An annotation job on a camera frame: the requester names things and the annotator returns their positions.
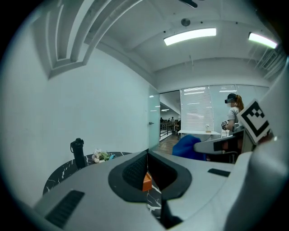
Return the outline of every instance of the blue chair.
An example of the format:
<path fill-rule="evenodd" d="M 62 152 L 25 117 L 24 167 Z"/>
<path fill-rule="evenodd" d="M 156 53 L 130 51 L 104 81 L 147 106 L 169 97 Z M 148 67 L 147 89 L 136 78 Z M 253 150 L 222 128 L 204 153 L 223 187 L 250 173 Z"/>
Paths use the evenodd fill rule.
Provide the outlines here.
<path fill-rule="evenodd" d="M 194 144 L 201 142 L 200 138 L 192 135 L 186 135 L 172 148 L 172 155 L 194 160 L 206 161 L 206 155 L 195 152 Z"/>

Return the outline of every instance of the woman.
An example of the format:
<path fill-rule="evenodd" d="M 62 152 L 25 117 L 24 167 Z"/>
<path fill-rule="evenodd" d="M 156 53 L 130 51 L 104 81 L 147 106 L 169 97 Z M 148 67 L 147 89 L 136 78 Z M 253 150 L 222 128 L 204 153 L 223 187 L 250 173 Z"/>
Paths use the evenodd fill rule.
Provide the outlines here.
<path fill-rule="evenodd" d="M 225 103 L 228 107 L 230 107 L 228 113 L 228 125 L 223 126 L 223 130 L 229 130 L 229 135 L 231 135 L 233 125 L 238 123 L 237 114 L 244 109 L 244 104 L 242 101 L 242 97 L 236 94 L 229 94 L 228 98 L 225 100 Z"/>

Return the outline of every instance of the ponytail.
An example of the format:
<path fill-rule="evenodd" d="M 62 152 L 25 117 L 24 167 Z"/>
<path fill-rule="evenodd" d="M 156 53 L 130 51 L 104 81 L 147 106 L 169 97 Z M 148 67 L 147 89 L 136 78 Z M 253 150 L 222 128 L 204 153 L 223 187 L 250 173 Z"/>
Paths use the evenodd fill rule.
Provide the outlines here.
<path fill-rule="evenodd" d="M 236 96 L 236 103 L 237 103 L 236 106 L 239 108 L 239 111 L 242 111 L 244 109 L 244 104 L 241 96 L 239 95 Z"/>

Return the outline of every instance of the glass door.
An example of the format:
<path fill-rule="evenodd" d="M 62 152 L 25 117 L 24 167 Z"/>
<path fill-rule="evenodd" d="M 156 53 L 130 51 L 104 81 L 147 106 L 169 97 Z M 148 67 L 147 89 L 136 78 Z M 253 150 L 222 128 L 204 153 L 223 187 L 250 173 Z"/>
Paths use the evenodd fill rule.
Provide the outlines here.
<path fill-rule="evenodd" d="M 152 150 L 159 144 L 160 103 L 159 93 L 149 86 L 149 149 Z"/>

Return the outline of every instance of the marble table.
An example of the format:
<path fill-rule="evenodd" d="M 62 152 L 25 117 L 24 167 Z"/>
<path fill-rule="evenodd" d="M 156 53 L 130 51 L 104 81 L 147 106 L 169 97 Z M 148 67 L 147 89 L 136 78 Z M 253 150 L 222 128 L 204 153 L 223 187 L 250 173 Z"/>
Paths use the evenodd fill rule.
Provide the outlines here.
<path fill-rule="evenodd" d="M 124 155 L 131 154 L 130 152 L 108 152 L 109 155 L 115 155 L 114 158 L 122 157 Z M 92 154 L 84 156 L 86 159 L 86 166 L 96 164 L 92 159 Z M 75 159 L 66 162 L 57 168 L 48 178 L 46 184 L 43 189 L 43 194 L 48 193 L 53 187 L 60 184 L 62 181 L 67 179 L 69 176 L 77 172 L 79 168 L 77 168 Z M 147 206 L 149 211 L 155 216 L 157 219 L 160 219 L 161 216 L 161 192 L 158 189 L 154 180 L 152 180 L 152 189 L 148 191 L 147 195 Z"/>

